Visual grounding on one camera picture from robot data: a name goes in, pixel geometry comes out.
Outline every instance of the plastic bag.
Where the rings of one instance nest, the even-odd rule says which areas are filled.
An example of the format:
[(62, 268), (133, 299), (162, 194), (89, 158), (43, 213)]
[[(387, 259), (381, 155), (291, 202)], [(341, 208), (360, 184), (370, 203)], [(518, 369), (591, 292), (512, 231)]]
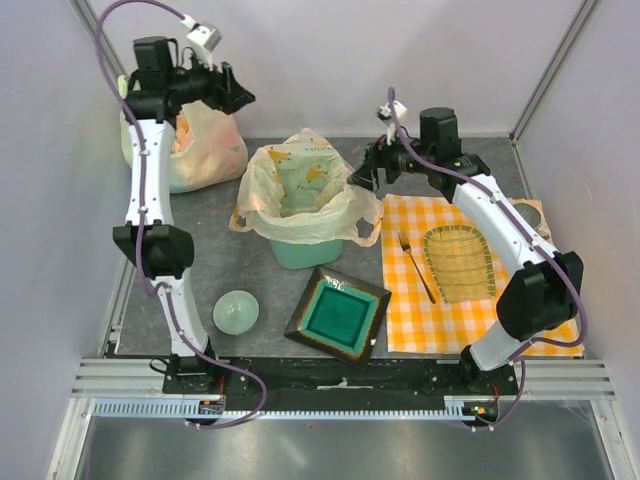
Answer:
[[(229, 228), (294, 244), (342, 239), (370, 247), (378, 240), (384, 207), (372, 192), (346, 183), (352, 172), (313, 130), (261, 147), (242, 177)], [(358, 234), (361, 218), (373, 225), (366, 238)]]
[[(129, 78), (118, 78), (120, 95), (127, 95)], [(122, 153), (133, 157), (129, 124), (120, 113)], [(189, 192), (238, 178), (247, 167), (247, 147), (230, 115), (202, 102), (184, 105), (176, 121), (176, 141), (169, 163), (169, 191)]]

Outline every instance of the small tray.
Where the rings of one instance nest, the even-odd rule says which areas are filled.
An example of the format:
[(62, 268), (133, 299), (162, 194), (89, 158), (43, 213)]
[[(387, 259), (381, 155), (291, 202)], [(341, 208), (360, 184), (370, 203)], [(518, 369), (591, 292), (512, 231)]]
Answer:
[(384, 288), (318, 267), (284, 336), (366, 368), (390, 299)]

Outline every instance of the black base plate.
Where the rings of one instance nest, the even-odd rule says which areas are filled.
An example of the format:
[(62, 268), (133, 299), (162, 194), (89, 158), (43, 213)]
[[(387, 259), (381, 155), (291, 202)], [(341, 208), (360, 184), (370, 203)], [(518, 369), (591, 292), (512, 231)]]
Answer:
[[(515, 395), (513, 367), (504, 366), (469, 382), (457, 362), (427, 359), (370, 360), (357, 370), (336, 359), (231, 358), (237, 367), (258, 374), (267, 384), (265, 411), (385, 411), (442, 409), (449, 395)], [(227, 410), (251, 410), (260, 387), (249, 378), (225, 375)], [(332, 388), (345, 383), (350, 387)]]

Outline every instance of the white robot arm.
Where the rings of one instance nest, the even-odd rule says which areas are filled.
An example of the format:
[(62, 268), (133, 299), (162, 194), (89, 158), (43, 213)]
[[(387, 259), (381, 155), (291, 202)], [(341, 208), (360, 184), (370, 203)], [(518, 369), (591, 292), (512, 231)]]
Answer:
[[(394, 100), (393, 106), (397, 117), (406, 114), (399, 102)], [(391, 128), (399, 122), (392, 123), (389, 104), (380, 108), (378, 117), (389, 126), (387, 135), (369, 145), (349, 183), (377, 189), (378, 168), (385, 169), (387, 183), (395, 182), (401, 172), (427, 175), (430, 185), (475, 223), (509, 272), (510, 282), (496, 307), (497, 321), (462, 351), (463, 362), (476, 372), (494, 370), (517, 357), (539, 333), (573, 318), (575, 299), (549, 259), (579, 292), (580, 257), (574, 252), (562, 254), (542, 239), (504, 197), (487, 165), (477, 155), (462, 153), (453, 110), (422, 111), (420, 137), (410, 138), (409, 144), (400, 141), (397, 128)], [(424, 162), (418, 163), (407, 147)]]
[[(167, 318), (171, 359), (165, 393), (182, 393), (185, 385), (193, 387), (191, 381), (181, 383), (180, 376), (207, 376), (211, 362), (198, 353), (215, 356), (191, 290), (193, 239), (173, 225), (169, 204), (169, 161), (177, 116), (184, 104), (195, 101), (231, 114), (255, 100), (235, 80), (229, 64), (222, 63), (219, 70), (211, 62), (211, 50), (220, 38), (217, 30), (195, 24), (190, 17), (183, 23), (190, 29), (187, 38), (195, 53), (188, 70), (173, 63), (169, 44), (174, 40), (147, 37), (134, 41), (138, 69), (131, 75), (125, 98), (136, 119), (129, 126), (133, 146), (131, 199), (125, 224), (113, 229), (116, 245), (139, 271), (141, 268), (157, 291)], [(175, 390), (169, 391), (167, 379), (175, 380)]]

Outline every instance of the small bowl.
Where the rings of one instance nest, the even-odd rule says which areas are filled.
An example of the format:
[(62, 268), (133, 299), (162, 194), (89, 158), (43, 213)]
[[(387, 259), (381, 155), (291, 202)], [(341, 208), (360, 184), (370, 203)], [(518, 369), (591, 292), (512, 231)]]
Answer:
[(259, 313), (256, 297), (244, 290), (233, 290), (216, 302), (213, 323), (227, 335), (240, 335), (255, 325)]

